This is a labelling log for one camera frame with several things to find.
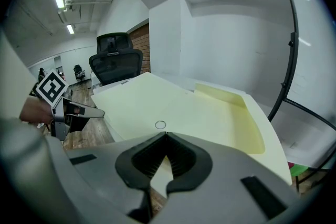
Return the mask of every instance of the metal ring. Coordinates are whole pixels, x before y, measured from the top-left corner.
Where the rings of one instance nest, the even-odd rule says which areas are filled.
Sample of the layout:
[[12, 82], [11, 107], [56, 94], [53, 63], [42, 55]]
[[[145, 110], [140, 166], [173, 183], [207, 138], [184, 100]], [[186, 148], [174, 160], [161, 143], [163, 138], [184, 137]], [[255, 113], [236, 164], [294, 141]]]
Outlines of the metal ring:
[[[157, 124], [160, 123], [160, 122], [163, 122], [163, 123], [164, 123], [164, 127], [159, 128], [159, 127], [157, 126]], [[157, 121], [157, 122], [155, 123], [155, 127], [156, 127], [157, 129], [164, 129], [164, 128], [166, 128], [166, 126], [167, 126], [167, 124], [166, 124], [164, 121]]]

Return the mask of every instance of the green object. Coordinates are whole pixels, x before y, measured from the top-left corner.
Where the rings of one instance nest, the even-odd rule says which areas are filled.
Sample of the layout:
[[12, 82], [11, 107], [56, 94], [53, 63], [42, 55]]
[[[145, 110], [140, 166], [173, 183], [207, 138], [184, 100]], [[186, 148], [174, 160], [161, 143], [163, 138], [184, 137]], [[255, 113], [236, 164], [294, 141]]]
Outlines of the green object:
[[306, 171], [307, 169], [308, 169], [308, 166], [294, 164], [294, 166], [290, 169], [290, 175], [291, 176], [299, 176], [304, 171]]

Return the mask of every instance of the chair backrest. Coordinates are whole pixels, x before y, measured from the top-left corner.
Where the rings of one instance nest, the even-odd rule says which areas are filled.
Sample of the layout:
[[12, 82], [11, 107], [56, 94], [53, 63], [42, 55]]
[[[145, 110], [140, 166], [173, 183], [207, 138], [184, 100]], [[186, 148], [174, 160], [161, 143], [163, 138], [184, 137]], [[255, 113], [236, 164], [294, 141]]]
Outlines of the chair backrest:
[[133, 43], [127, 33], [110, 33], [97, 37], [97, 53], [115, 52], [133, 49]]
[[82, 71], [82, 68], [80, 67], [80, 65], [75, 65], [75, 68], [73, 69], [75, 73], [78, 73], [80, 71]]
[[125, 49], [112, 54], [103, 52], [89, 59], [90, 67], [102, 85], [140, 75], [142, 52]]

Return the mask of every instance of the brick wall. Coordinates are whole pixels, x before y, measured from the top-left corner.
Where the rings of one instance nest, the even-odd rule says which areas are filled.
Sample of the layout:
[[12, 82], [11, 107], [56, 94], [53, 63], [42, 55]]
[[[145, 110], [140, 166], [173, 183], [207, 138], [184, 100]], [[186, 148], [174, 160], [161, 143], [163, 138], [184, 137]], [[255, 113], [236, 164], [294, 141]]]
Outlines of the brick wall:
[[142, 67], [141, 74], [144, 72], [151, 72], [151, 60], [149, 52], [149, 24], [141, 26], [137, 30], [130, 33], [133, 43], [133, 48], [142, 51]]

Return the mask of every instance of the whiteboard frame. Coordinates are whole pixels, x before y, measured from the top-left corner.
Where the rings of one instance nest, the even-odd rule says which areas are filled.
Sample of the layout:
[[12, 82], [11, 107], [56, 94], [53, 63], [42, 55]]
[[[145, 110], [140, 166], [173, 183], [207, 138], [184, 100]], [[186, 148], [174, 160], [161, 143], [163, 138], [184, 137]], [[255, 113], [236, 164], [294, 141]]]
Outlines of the whiteboard frame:
[[333, 125], [331, 122], [329, 122], [325, 118], [321, 117], [317, 113], [311, 111], [310, 109], [307, 109], [305, 106], [287, 98], [287, 94], [289, 92], [291, 83], [293, 81], [295, 68], [296, 68], [296, 63], [297, 63], [297, 59], [298, 59], [298, 51], [299, 51], [298, 17], [297, 17], [297, 12], [296, 12], [296, 8], [295, 8], [294, 0], [289, 0], [289, 1], [290, 1], [290, 6], [291, 6], [291, 9], [292, 9], [292, 13], [293, 13], [294, 32], [291, 33], [291, 36], [290, 36], [290, 42], [289, 42], [290, 54], [289, 54], [288, 66], [287, 66], [287, 71], [286, 71], [286, 75], [285, 75], [285, 80], [284, 80], [283, 83], [281, 83], [282, 88], [281, 88], [281, 91], [279, 93], [278, 99], [277, 99], [276, 103], [274, 104], [274, 106], [273, 106], [273, 108], [272, 108], [272, 110], [269, 113], [267, 118], [268, 118], [269, 121], [271, 121], [274, 118], [274, 116], [276, 115], [277, 111], [279, 110], [282, 102], [286, 102], [286, 103], [294, 105], [297, 108], [299, 108], [299, 109], [309, 113], [310, 115], [316, 117], [317, 119], [321, 120], [322, 122], [324, 122], [328, 126], [332, 127], [336, 131], [336, 126]]

